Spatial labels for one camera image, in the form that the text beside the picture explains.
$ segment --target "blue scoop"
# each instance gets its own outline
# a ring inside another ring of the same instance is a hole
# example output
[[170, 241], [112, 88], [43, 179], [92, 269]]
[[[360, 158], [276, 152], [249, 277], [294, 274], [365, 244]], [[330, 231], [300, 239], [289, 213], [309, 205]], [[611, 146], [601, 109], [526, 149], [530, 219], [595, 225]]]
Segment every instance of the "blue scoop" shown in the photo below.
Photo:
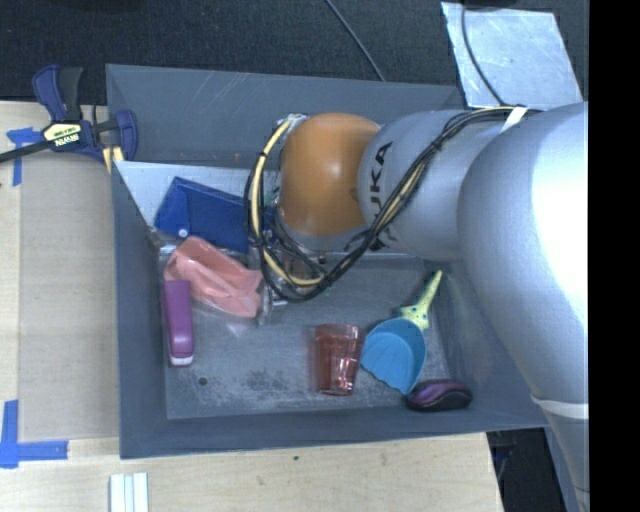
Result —
[[416, 385], [427, 360], [424, 330], [428, 310], [440, 283], [438, 271], [413, 306], [400, 308], [400, 317], [385, 320], [365, 338], [360, 365], [377, 379], [407, 395]]

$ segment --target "yellow label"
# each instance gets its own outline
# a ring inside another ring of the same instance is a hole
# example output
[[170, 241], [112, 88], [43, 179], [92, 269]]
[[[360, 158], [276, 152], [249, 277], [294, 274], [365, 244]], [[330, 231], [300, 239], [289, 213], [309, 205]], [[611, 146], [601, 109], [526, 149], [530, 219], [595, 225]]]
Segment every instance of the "yellow label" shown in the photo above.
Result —
[[[52, 124], [43, 132], [43, 136], [45, 140], [55, 140], [61, 137], [68, 137], [70, 135], [74, 135], [76, 133], [80, 133], [82, 131], [82, 127], [79, 124]], [[71, 137], [75, 140], [78, 140], [78, 136]]]

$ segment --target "purple object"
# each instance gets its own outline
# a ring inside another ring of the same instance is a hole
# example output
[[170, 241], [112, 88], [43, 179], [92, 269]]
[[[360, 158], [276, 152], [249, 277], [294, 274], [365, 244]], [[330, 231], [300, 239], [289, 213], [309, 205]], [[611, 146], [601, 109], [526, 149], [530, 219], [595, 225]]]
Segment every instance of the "purple object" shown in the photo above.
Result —
[[446, 411], [468, 406], [473, 395], [462, 382], [431, 379], [417, 384], [407, 395], [407, 405], [417, 411]]
[[184, 280], [165, 281], [162, 308], [173, 366], [193, 362], [193, 320], [191, 318], [191, 283]]

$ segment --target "black cable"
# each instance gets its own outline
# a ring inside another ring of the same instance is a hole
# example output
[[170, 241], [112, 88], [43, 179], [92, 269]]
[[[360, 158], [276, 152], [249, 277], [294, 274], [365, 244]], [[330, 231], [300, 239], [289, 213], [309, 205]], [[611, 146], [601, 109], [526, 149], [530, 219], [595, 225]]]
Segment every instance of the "black cable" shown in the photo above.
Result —
[[[266, 158], [266, 157], [267, 155], [262, 152], [258, 155], [258, 161], [260, 158]], [[246, 229], [247, 237], [249, 239], [249, 244], [259, 249], [258, 253], [260, 255], [260, 268], [267, 284], [271, 286], [271, 288], [277, 293], [279, 293], [281, 296], [292, 301], [297, 301], [298, 297], [301, 294], [299, 294], [295, 289], [292, 289], [292, 288], [289, 289], [289, 292], [293, 293], [294, 297], [292, 297], [291, 295], [284, 294], [282, 292], [282, 288], [277, 286], [275, 282], [271, 279], [269, 270], [268, 270], [268, 265], [265, 259], [265, 252], [269, 256], [271, 256], [273, 260], [276, 260], [276, 261], [279, 260], [279, 258], [277, 257], [275, 251], [280, 251], [289, 256], [292, 256], [293, 258], [302, 260], [312, 271], [314, 271], [318, 275], [322, 275], [322, 273], [324, 273], [324, 269], [322, 269], [318, 264], [316, 264], [314, 261], [308, 258], [298, 248], [297, 244], [295, 244], [295, 242], [290, 237], [288, 237], [286, 233], [284, 233], [284, 230], [280, 230], [282, 231], [282, 233], [278, 233], [278, 235], [274, 236], [273, 240], [267, 240], [264, 229], [263, 229], [263, 223], [266, 217], [265, 216], [266, 208], [264, 205], [264, 196], [265, 196], [264, 180], [262, 179], [262, 176], [260, 178], [260, 183], [257, 185], [257, 186], [260, 186], [260, 190], [258, 191], [259, 192], [258, 201], [260, 204], [257, 205], [257, 207], [259, 208], [258, 218], [260, 219], [260, 226], [258, 230], [259, 232], [258, 233], [254, 232], [251, 226], [251, 202], [249, 200], [249, 195], [251, 192], [251, 185], [255, 178], [256, 167], [257, 167], [257, 162], [256, 162], [256, 165], [254, 165], [251, 171], [249, 172], [249, 176], [247, 177], [247, 181], [245, 183], [244, 192], [243, 192], [243, 205], [244, 205], [244, 210], [247, 214], [247, 223], [245, 224], [245, 229]], [[272, 231], [275, 233], [276, 231], [275, 226], [272, 226]], [[278, 237], [284, 238], [285, 240], [287, 240], [289, 245], [280, 243]]]
[[298, 243], [291, 238], [282, 226], [272, 226], [272, 230], [275, 235], [275, 240], [272, 247], [276, 250], [280, 250], [285, 254], [301, 259], [308, 267], [316, 272], [318, 276], [324, 274], [325, 270], [316, 263], [313, 259], [307, 256]]
[[329, 6], [329, 8], [333, 11], [333, 14], [335, 14], [336, 17], [340, 20], [340, 23], [342, 23], [342, 25], [347, 30], [347, 32], [349, 32], [349, 35], [352, 37], [352, 39], [358, 45], [358, 47], [360, 48], [360, 51], [362, 51], [364, 56], [367, 58], [367, 60], [369, 61], [369, 64], [371, 64], [371, 67], [376, 72], [376, 75], [378, 75], [378, 78], [380, 79], [380, 81], [386, 82], [382, 72], [380, 71], [380, 69], [376, 65], [375, 61], [373, 60], [373, 57], [371, 57], [371, 55], [369, 54], [367, 49], [364, 47], [364, 45], [362, 44], [362, 42], [360, 41], [360, 39], [358, 38], [356, 33], [349, 26], [349, 24], [347, 23], [347, 20], [345, 20], [344, 17], [342, 16], [342, 14], [340, 14], [340, 11], [338, 11], [338, 8], [335, 5], [333, 5], [333, 2], [331, 0], [324, 0], [324, 1]]
[[[91, 109], [91, 121], [93, 122], [93, 126], [98, 124], [98, 105], [93, 104], [93, 108]], [[98, 144], [100, 144], [100, 133], [95, 134], [95, 139]]]

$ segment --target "pink cloth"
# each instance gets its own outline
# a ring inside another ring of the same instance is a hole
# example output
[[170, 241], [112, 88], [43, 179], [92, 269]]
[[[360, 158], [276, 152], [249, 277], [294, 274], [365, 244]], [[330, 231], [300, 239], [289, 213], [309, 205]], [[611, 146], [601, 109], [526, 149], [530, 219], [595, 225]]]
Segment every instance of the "pink cloth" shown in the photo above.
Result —
[[194, 299], [232, 315], [258, 314], [262, 273], [247, 269], [201, 238], [190, 236], [173, 251], [164, 279], [189, 281]]

